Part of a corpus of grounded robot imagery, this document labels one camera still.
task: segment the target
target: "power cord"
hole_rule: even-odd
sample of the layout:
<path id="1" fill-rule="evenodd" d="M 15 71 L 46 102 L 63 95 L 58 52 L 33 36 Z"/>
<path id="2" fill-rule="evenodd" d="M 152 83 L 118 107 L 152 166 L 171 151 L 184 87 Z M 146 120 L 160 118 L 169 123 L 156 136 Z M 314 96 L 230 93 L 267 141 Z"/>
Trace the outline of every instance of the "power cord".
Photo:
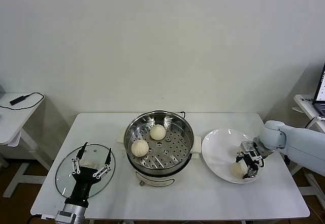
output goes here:
<path id="1" fill-rule="evenodd" d="M 19 111 L 19 110 L 24 110 L 24 109 L 29 109 L 29 108 L 32 108 L 34 107 L 35 105 L 37 105 L 39 102 L 41 102 L 45 97 L 43 94 L 41 93 L 38 93 L 38 92 L 33 92 L 33 93 L 30 93 L 30 94 L 27 94 L 27 95 L 22 95 L 21 97 L 18 97 L 16 99 L 14 99 L 13 101 L 10 101 L 10 104 L 11 105 L 14 105 L 20 101 L 23 101 L 24 99 L 26 99 L 27 97 L 31 96 L 32 94 L 39 94 L 40 96 L 42 96 L 42 98 L 37 101 L 35 104 L 33 104 L 32 106 L 28 106 L 28 107 L 23 107 L 23 108 L 18 108 L 18 109 L 13 109 L 13 108 L 10 108 L 10 107 L 7 107 L 7 106 L 0 106 L 1 108 L 5 108 L 5 109 L 9 109 L 9 110 L 12 110 L 12 111 Z"/>
<path id="2" fill-rule="evenodd" d="M 321 221 L 321 223 L 325 224 L 325 222 L 320 218 L 320 216 L 316 213 L 316 211 L 315 211 L 313 208 L 311 208 L 311 206 L 308 205 L 307 203 L 306 203 L 306 205 L 308 206 L 308 208 L 309 208 L 312 212 L 314 212 L 314 214 L 318 217 L 318 219 Z"/>
<path id="3" fill-rule="evenodd" d="M 315 116 L 313 117 L 305 126 L 306 129 L 311 128 L 311 126 L 313 126 L 316 122 L 318 121 L 325 121 L 325 117 L 321 117 L 321 116 Z"/>
<path id="4" fill-rule="evenodd" d="M 30 217 L 28 218 L 26 224 L 29 224 L 30 221 L 33 220 L 34 218 L 42 218 L 42 215 L 37 214 L 37 215 L 32 215 L 32 216 L 30 216 Z"/>

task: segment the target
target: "wooden floor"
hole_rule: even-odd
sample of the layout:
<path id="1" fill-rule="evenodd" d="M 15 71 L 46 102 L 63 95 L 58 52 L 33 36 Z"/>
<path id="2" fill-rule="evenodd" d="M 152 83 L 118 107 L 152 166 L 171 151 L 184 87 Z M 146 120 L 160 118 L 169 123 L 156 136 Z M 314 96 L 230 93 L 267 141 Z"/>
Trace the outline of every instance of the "wooden floor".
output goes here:
<path id="1" fill-rule="evenodd" d="M 18 170 L 20 163 L 18 162 L 11 162 L 8 168 L 0 169 L 0 194 L 4 193 L 6 187 L 10 183 L 11 179 L 15 175 L 16 171 Z M 30 167 L 28 168 L 27 175 L 42 175 L 46 176 L 47 170 L 43 168 L 43 166 L 39 163 L 31 163 Z M 322 190 L 325 193 L 325 178 L 315 174 L 314 176 L 321 186 Z M 302 170 L 300 170 L 295 176 L 294 180 L 297 186 L 308 186 L 308 182 L 305 179 Z M 37 184 L 19 184 L 16 188 L 14 194 L 11 198 L 0 198 L 0 223 L 7 224 L 7 223 L 26 223 L 28 218 L 30 217 L 30 209 L 33 205 L 33 202 L 37 196 L 37 193 L 41 189 L 40 185 Z M 304 197 L 307 204 L 313 208 L 318 215 L 323 215 L 322 208 L 314 196 L 307 196 Z M 181 221 L 136 221 L 136 224 L 181 224 Z M 39 218 L 34 218 L 31 220 L 30 224 L 51 224 L 54 223 L 52 220 L 41 220 Z M 116 224 L 118 221 L 96 221 L 96 224 Z M 213 224 L 213 223 L 240 223 L 239 221 L 210 221 L 204 222 L 205 224 Z M 310 211 L 310 216 L 305 219 L 292 219 L 292 220 L 281 220 L 278 224 L 321 224 L 320 220 L 317 216 Z"/>

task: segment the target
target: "white table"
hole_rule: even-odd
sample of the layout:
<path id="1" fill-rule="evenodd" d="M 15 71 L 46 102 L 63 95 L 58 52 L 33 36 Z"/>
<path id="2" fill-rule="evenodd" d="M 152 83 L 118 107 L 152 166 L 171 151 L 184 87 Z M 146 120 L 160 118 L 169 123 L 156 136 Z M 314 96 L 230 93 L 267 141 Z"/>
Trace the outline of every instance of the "white table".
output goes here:
<path id="1" fill-rule="evenodd" d="M 308 116 L 309 119 L 312 119 L 315 116 L 319 116 L 319 113 L 316 111 L 316 109 L 312 105 L 313 99 L 314 99 L 314 96 L 312 96 L 310 94 L 297 94 L 294 97 L 295 102 L 299 105 L 299 107 Z M 318 121 L 314 125 L 316 125 L 317 129 L 321 133 L 325 133 L 325 122 L 324 121 Z"/>
<path id="2" fill-rule="evenodd" d="M 257 220 L 309 216 L 290 172 L 280 154 L 266 159 L 261 177 L 249 184 L 229 183 L 216 176 L 201 159 L 191 159 L 182 179 L 168 187 L 140 186 L 126 158 L 123 144 L 116 143 L 123 128 L 138 114 L 79 114 L 64 141 L 31 208 L 31 214 L 53 218 L 65 198 L 55 187 L 61 161 L 74 149 L 89 143 L 112 147 L 116 159 L 108 186 L 89 199 L 89 219 L 132 220 Z M 258 134 L 263 122 L 257 114 L 191 114 L 186 119 L 202 138 L 216 128 Z"/>
<path id="3" fill-rule="evenodd" d="M 37 101 L 42 98 L 39 94 L 33 94 L 27 97 L 24 101 L 19 102 L 14 106 L 10 105 L 9 101 L 26 94 L 27 93 L 1 94 L 2 96 L 0 97 L 0 105 L 13 109 L 23 108 L 34 105 Z M 11 145 L 13 144 L 13 141 L 19 143 L 19 139 L 21 137 L 27 144 L 27 146 L 25 147 L 29 151 L 29 153 L 32 154 L 35 159 L 37 159 L 46 169 L 49 170 L 52 163 L 51 158 L 42 149 L 38 147 L 37 143 L 22 128 L 39 105 L 40 103 L 38 103 L 32 108 L 18 111 L 0 108 L 0 145 Z M 16 175 L 14 176 L 6 191 L 4 192 L 3 197 L 10 198 L 19 183 L 43 183 L 43 176 L 24 175 L 24 172 L 27 170 L 28 165 L 29 164 L 27 163 L 23 163 L 20 166 Z"/>

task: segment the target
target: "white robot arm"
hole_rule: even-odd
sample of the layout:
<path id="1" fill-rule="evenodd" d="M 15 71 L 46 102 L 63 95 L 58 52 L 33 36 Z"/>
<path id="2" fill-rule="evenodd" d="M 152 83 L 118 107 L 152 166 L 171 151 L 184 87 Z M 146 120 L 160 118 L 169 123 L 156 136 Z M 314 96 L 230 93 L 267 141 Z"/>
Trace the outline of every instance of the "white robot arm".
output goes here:
<path id="1" fill-rule="evenodd" d="M 256 154 L 260 155 L 260 158 L 266 158 L 274 151 L 279 151 L 293 162 L 325 176 L 325 134 L 287 126 L 280 121 L 267 121 L 261 128 L 259 137 L 254 138 L 253 142 L 242 142 L 241 148 L 244 150 L 237 153 L 237 162 L 243 158 L 247 164 L 252 162 L 250 159 L 254 159 L 252 155 L 255 158 Z M 258 160 L 261 159 L 254 161 L 251 166 L 247 164 L 246 177 L 256 176 L 256 172 L 249 174 L 249 169 L 261 167 Z"/>

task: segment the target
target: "black device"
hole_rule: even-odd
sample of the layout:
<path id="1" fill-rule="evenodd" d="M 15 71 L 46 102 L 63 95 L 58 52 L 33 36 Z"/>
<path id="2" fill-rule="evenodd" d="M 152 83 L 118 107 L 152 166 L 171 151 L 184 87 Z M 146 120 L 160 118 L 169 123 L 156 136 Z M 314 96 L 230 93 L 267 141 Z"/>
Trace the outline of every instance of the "black device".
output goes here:
<path id="1" fill-rule="evenodd" d="M 315 109 L 320 113 L 321 116 L 325 116 L 325 64 L 323 67 L 323 71 L 321 73 L 321 77 L 318 83 L 318 87 L 315 93 L 315 97 L 313 100 L 313 105 Z"/>

